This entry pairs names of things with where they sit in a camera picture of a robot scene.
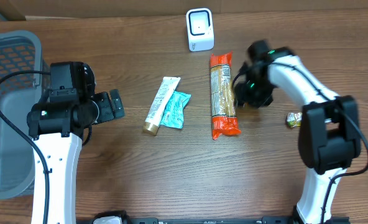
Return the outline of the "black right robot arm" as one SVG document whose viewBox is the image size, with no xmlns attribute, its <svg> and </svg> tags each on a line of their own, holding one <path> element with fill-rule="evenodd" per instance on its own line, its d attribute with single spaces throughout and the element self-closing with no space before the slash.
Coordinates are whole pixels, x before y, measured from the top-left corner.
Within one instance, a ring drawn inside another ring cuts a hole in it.
<svg viewBox="0 0 368 224">
<path fill-rule="evenodd" d="M 232 84 L 236 107 L 268 106 L 280 88 L 301 109 L 298 151 L 306 177 L 291 223 L 333 223 L 336 189 L 361 152 L 355 99 L 323 85 L 288 47 L 271 49 L 258 40 L 247 54 L 239 71 L 245 80 Z"/>
</svg>

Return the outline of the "orange biscuit pack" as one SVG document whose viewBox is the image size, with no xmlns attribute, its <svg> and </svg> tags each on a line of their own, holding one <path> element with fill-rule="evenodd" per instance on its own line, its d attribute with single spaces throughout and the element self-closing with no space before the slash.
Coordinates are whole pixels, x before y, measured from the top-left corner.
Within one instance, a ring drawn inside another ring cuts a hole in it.
<svg viewBox="0 0 368 224">
<path fill-rule="evenodd" d="M 231 81 L 232 52 L 210 56 L 212 138 L 241 134 Z"/>
</svg>

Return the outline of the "green tea drink pouch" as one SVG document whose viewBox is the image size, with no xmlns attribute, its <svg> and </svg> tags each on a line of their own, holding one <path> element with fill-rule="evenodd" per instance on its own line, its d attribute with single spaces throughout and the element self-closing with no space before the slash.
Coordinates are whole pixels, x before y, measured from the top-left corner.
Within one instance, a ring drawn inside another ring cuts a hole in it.
<svg viewBox="0 0 368 224">
<path fill-rule="evenodd" d="M 286 118 L 286 123 L 289 128 L 301 126 L 302 112 L 289 113 Z"/>
</svg>

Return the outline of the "white tube with gold cap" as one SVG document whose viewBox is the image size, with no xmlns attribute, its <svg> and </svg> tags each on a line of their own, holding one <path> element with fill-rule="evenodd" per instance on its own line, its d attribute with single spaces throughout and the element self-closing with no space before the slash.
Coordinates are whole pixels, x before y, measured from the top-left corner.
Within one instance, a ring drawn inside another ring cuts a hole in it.
<svg viewBox="0 0 368 224">
<path fill-rule="evenodd" d="M 165 107 L 180 82 L 179 77 L 164 77 L 145 119 L 143 132 L 155 136 Z"/>
</svg>

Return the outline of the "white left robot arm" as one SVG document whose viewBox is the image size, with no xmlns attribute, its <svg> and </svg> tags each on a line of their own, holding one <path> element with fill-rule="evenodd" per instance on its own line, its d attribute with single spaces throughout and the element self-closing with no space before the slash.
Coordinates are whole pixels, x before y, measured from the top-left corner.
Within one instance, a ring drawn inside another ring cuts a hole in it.
<svg viewBox="0 0 368 224">
<path fill-rule="evenodd" d="M 76 171 L 83 133 L 93 125 L 124 117 L 118 90 L 95 92 L 89 65 L 59 62 L 50 66 L 48 100 L 27 115 L 34 154 L 32 223 L 75 223 Z"/>
</svg>

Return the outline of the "teal snack packet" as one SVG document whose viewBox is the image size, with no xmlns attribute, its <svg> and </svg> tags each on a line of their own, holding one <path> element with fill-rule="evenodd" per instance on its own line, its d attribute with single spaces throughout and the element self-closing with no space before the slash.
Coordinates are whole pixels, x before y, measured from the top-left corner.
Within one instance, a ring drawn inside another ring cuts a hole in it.
<svg viewBox="0 0 368 224">
<path fill-rule="evenodd" d="M 183 110 L 190 98 L 190 94 L 174 91 L 165 107 L 160 125 L 182 129 L 184 124 Z"/>
</svg>

